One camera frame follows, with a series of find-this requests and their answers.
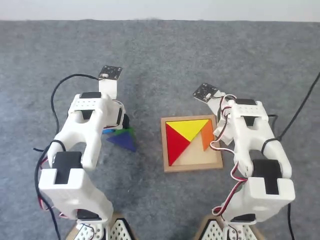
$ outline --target circuit board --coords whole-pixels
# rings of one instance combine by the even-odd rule
[[[207,103],[211,98],[214,97],[217,91],[218,89],[215,86],[212,86],[208,83],[202,83],[193,93],[193,96],[196,99]]]
[[[99,74],[99,79],[118,80],[122,67],[104,66]]]

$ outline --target red triangle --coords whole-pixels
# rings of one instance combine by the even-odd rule
[[[172,166],[175,160],[177,160],[182,152],[188,147],[190,142],[168,124],[165,124],[165,129],[169,166]]]

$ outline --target tangram puzzle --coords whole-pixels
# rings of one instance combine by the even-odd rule
[[[210,148],[215,116],[179,116],[161,119],[165,172],[222,168],[219,151]]]

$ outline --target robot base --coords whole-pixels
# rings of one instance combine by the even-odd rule
[[[102,232],[95,225],[77,224],[69,233],[66,240],[135,240],[129,224],[124,218],[116,218],[111,230]]]
[[[236,240],[236,231],[230,228],[229,238],[224,238],[224,221],[221,217],[208,215],[202,221],[202,224],[193,240]],[[243,230],[238,230],[238,240],[264,240],[265,238],[254,226],[242,226]]]

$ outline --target white wall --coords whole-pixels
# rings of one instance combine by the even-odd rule
[[[0,0],[0,20],[320,22],[320,0]]]

